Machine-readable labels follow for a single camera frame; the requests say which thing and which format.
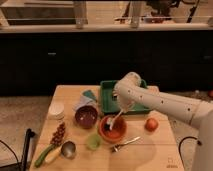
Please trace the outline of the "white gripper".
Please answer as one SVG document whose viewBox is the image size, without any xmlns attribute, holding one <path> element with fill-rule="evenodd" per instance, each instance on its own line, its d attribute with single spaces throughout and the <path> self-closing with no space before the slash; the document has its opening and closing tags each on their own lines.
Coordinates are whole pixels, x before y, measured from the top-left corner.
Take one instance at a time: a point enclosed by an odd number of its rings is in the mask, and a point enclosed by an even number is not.
<svg viewBox="0 0 213 171">
<path fill-rule="evenodd" d="M 134 101 L 131 99 L 127 99 L 127 98 L 118 96 L 117 104 L 123 112 L 128 112 L 134 106 Z"/>
</svg>

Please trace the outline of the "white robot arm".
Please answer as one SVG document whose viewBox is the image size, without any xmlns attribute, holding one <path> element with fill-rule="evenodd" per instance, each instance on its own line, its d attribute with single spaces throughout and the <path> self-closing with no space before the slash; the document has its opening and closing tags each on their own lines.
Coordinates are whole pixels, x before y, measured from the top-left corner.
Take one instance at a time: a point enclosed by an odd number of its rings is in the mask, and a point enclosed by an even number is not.
<svg viewBox="0 0 213 171">
<path fill-rule="evenodd" d="M 172 116 L 198 130 L 191 171 L 213 171 L 213 104 L 189 97 L 142 88 L 141 77 L 129 72 L 114 87 L 119 108 L 126 113 L 134 103 Z"/>
</svg>

